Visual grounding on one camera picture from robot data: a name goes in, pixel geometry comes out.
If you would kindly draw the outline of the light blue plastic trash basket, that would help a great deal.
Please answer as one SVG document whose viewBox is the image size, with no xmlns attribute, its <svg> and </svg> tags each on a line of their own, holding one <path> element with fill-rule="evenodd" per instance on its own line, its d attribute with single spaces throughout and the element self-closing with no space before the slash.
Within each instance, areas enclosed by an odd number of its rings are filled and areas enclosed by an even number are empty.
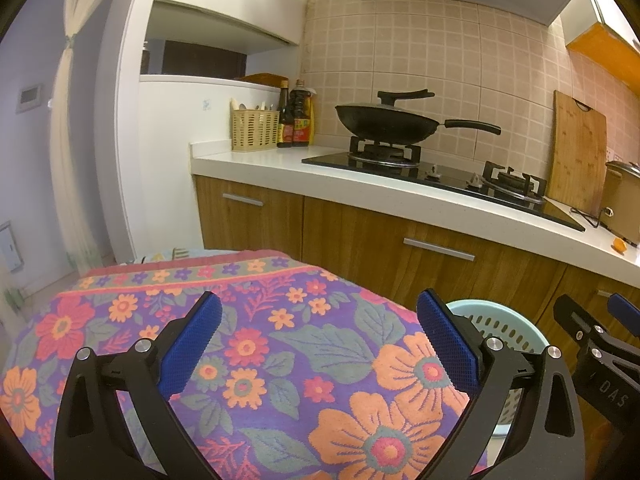
<svg viewBox="0 0 640 480">
<path fill-rule="evenodd" d="M 449 310 L 472 322 L 484 338 L 497 337 L 510 349 L 541 354 L 549 341 L 533 322 L 509 307 L 489 300 L 460 299 L 449 301 Z M 497 425 L 493 439 L 504 439 L 511 429 L 522 397 L 521 389 L 511 389 Z"/>
</svg>

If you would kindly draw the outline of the wooden kitchen cabinet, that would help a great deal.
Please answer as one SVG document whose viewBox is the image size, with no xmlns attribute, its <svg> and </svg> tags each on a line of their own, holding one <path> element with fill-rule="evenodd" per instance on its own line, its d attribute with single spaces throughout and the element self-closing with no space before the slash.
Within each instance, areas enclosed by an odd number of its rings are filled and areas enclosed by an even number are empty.
<svg viewBox="0 0 640 480">
<path fill-rule="evenodd" d="M 575 345 L 552 306 L 571 296 L 617 337 L 605 297 L 638 289 L 544 256 L 378 212 L 208 177 L 194 180 L 209 249 L 280 252 L 318 266 L 416 314 L 427 288 L 446 301 L 491 300 L 532 321 L 568 358 Z"/>
</svg>

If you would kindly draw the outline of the beige rice cooker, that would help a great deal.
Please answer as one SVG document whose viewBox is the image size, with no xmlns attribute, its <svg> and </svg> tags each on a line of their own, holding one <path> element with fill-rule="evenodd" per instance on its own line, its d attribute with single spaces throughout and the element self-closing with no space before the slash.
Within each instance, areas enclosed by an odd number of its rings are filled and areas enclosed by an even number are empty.
<svg viewBox="0 0 640 480">
<path fill-rule="evenodd" d="M 600 208 L 602 223 L 615 235 L 634 246 L 639 245 L 640 176 L 639 166 L 611 160 L 605 165 L 605 180 Z"/>
</svg>

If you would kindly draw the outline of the wooden cutting board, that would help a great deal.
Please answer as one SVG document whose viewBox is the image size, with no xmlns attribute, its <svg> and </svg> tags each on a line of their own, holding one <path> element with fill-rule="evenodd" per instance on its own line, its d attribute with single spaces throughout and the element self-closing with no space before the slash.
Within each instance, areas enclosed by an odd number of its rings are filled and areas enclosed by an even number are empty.
<svg viewBox="0 0 640 480">
<path fill-rule="evenodd" d="M 553 152 L 546 195 L 595 216 L 603 191 L 606 118 L 555 90 Z"/>
</svg>

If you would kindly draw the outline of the black glass gas stove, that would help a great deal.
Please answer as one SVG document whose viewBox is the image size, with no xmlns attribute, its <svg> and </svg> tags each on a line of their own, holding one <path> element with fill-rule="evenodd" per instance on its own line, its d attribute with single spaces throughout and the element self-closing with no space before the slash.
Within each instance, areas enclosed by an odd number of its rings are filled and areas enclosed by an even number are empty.
<svg viewBox="0 0 640 480">
<path fill-rule="evenodd" d="M 578 232 L 585 228 L 547 197 L 547 181 L 531 174 L 521 174 L 511 167 L 485 162 L 479 172 L 422 162 L 417 145 L 396 146 L 350 139 L 349 150 L 311 156 L 305 165 L 375 174 L 420 185 L 441 188 L 488 200 L 502 206 L 533 214 Z"/>
</svg>

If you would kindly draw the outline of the floral purple table cloth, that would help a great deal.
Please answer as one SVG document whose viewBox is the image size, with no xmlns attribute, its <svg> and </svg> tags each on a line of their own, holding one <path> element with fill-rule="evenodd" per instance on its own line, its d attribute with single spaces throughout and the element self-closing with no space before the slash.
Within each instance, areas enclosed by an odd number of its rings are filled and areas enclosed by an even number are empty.
<svg viewBox="0 0 640 480">
<path fill-rule="evenodd" d="M 1 411 L 45 471 L 75 353 L 154 339 L 203 292 L 222 319 L 170 404 L 226 479 L 413 479 L 468 404 L 416 315 L 280 252 L 112 266 L 16 338 Z"/>
</svg>

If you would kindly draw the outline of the black wok with lid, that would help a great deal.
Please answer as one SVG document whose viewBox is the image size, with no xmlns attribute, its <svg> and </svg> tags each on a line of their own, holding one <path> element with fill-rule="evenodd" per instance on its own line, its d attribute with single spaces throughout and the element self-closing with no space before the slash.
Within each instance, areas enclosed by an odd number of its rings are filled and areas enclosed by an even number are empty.
<svg viewBox="0 0 640 480">
<path fill-rule="evenodd" d="M 379 91 L 378 103 L 337 104 L 336 114 L 342 125 L 362 140 L 392 145 L 416 145 L 432 136 L 438 128 L 476 129 L 500 136 L 499 126 L 467 119 L 438 122 L 425 115 L 397 107 L 397 101 L 434 98 L 428 89 L 413 92 Z"/>
</svg>

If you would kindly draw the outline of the woven beige utensil basket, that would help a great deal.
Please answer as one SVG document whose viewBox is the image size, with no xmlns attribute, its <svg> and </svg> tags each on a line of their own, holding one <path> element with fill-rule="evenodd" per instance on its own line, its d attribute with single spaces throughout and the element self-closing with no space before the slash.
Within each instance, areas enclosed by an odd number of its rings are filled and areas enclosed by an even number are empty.
<svg viewBox="0 0 640 480">
<path fill-rule="evenodd" d="M 231 107 L 231 148 L 237 152 L 262 151 L 277 146 L 279 112 L 261 102 L 247 107 L 236 99 Z"/>
</svg>

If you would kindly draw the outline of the dark soy sauce bottle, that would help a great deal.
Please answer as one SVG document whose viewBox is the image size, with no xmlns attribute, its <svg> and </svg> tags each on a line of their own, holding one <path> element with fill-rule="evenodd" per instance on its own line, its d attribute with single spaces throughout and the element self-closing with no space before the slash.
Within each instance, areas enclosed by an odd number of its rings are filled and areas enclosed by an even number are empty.
<svg viewBox="0 0 640 480">
<path fill-rule="evenodd" d="M 288 88 L 287 79 L 282 79 L 280 83 L 278 112 L 277 147 L 290 148 L 293 145 L 294 117 L 290 107 L 290 88 Z"/>
</svg>

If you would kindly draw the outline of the red label sauce bottle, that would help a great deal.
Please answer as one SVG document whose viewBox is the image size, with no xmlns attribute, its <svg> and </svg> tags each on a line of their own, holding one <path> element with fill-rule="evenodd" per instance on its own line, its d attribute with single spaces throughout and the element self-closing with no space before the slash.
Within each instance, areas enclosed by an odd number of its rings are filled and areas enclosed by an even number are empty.
<svg viewBox="0 0 640 480">
<path fill-rule="evenodd" d="M 293 145 L 308 146 L 314 134 L 314 89 L 297 79 L 290 100 L 294 118 Z"/>
</svg>

